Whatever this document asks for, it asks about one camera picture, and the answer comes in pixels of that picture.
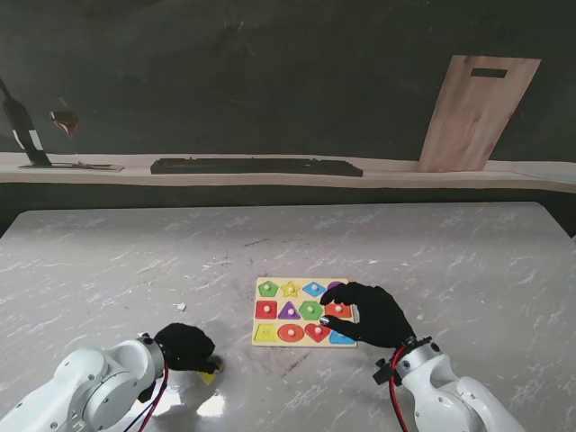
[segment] dark wall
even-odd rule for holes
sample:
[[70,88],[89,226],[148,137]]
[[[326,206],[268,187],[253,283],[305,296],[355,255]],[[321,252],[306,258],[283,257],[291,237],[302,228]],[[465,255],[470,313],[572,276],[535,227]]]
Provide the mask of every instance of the dark wall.
[[[416,160],[452,55],[538,58],[492,157],[576,162],[575,5],[4,0],[0,74],[51,152]],[[73,138],[49,121],[67,109]]]

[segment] marble table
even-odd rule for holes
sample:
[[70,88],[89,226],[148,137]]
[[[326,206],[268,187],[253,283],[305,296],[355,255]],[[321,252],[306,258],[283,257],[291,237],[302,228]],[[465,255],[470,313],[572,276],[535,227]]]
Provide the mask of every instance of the marble table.
[[182,321],[226,371],[172,373],[150,432],[399,430],[372,379],[390,350],[251,346],[259,276],[324,276],[393,293],[526,430],[573,431],[575,263],[534,203],[27,212],[0,239],[0,415],[72,350]]

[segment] yellow puzzle piece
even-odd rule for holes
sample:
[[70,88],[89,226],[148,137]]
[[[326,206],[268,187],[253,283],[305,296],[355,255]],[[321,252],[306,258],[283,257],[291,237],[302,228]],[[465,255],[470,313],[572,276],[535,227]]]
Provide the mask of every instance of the yellow puzzle piece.
[[206,372],[197,372],[198,375],[202,378],[202,381],[206,383],[206,385],[212,384],[212,381],[216,379],[215,373],[206,373]]
[[300,290],[300,286],[296,283],[290,281],[286,285],[282,285],[280,287],[284,292],[284,297],[298,297],[298,290]]
[[256,342],[275,342],[276,326],[274,324],[260,324],[258,330],[256,330],[254,340]]

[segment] purple puzzle piece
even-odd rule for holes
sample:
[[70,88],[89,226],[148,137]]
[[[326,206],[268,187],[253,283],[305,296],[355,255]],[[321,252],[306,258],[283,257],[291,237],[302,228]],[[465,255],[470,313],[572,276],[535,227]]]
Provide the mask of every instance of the purple puzzle piece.
[[328,289],[331,290],[332,288],[334,288],[334,287],[336,287],[336,286],[339,286],[339,285],[341,285],[341,284],[342,284],[342,283],[339,282],[339,281],[332,282],[332,283],[330,283],[330,285],[328,285]]
[[278,314],[279,320],[299,320],[300,314],[294,307],[291,301],[287,301],[280,313]]

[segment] red cable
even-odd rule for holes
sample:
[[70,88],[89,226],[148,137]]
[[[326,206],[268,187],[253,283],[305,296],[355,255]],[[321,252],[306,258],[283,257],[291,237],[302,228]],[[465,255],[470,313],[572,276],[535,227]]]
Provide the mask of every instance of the red cable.
[[142,430],[144,430],[144,428],[148,424],[149,420],[152,418],[152,413],[154,412],[154,410],[158,406],[158,403],[160,402],[160,398],[162,398],[162,395],[164,394],[164,390],[166,389],[167,385],[168,385],[168,364],[164,364],[164,381],[162,382],[162,386],[160,387],[160,391],[158,392],[158,396],[154,399],[154,402],[152,404],[152,408],[150,409],[150,411],[148,411],[148,414],[144,418],[144,421],[142,421],[142,424],[140,425],[138,432],[142,432]]
[[394,371],[396,370],[396,364],[400,359],[400,355],[406,349],[405,346],[401,346],[400,349],[394,355],[391,364],[391,371],[392,375],[390,378],[390,395],[391,395],[391,402],[392,406],[394,407],[394,412],[396,413],[396,417],[398,417],[398,421],[400,422],[400,427],[402,428],[403,432],[408,432],[408,428],[406,427],[406,423],[404,422],[404,417],[402,416],[402,412],[400,411],[400,406],[398,405],[398,401],[396,400],[396,384],[394,383]]

